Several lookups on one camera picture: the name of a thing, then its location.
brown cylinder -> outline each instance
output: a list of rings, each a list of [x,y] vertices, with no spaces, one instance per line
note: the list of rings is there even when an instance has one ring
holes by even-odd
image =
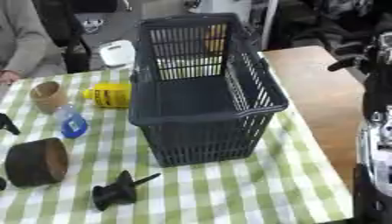
[[[66,105],[67,95],[61,85],[55,81],[48,81],[37,85],[30,92],[30,97],[44,114],[52,114],[57,107]]]
[[[5,159],[8,179],[19,187],[60,182],[67,169],[67,151],[58,138],[14,145]]]

gray sleeve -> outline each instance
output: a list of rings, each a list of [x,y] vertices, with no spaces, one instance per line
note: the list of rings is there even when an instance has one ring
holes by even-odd
[[[46,32],[32,0],[5,0],[5,13],[17,35],[17,50],[4,70],[25,76],[45,56]]]

desk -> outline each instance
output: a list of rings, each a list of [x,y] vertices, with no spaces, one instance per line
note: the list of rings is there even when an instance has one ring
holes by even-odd
[[[0,132],[0,145],[59,137],[69,154],[69,169],[57,185],[0,192],[1,223],[319,223],[352,215],[351,197],[317,145],[298,111],[288,107],[274,116],[246,159],[159,167],[126,109],[97,108],[81,91],[100,81],[127,81],[128,71],[58,75],[21,80],[0,105],[21,135]],[[57,81],[86,118],[87,132],[64,139],[55,121],[39,113],[29,91]],[[0,153],[4,161],[6,150]],[[134,179],[162,173],[137,188],[135,205],[96,210],[94,186],[112,183],[128,170]],[[0,166],[0,176],[6,177]]]
[[[265,56],[321,149],[352,189],[363,87],[345,69],[328,72],[326,68],[336,60],[319,46],[266,52]]]

plastic bottle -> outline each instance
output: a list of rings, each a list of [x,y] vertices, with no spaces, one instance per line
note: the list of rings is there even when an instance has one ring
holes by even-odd
[[[83,97],[93,99],[102,108],[127,108],[130,104],[130,84],[99,83],[83,91]]]
[[[61,126],[61,133],[66,138],[79,137],[88,129],[86,120],[72,105],[58,107],[54,112],[54,117]]]

hand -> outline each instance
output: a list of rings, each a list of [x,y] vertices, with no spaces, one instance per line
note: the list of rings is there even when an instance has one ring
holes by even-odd
[[[12,71],[4,71],[0,73],[0,84],[11,85],[20,79],[19,75]]]

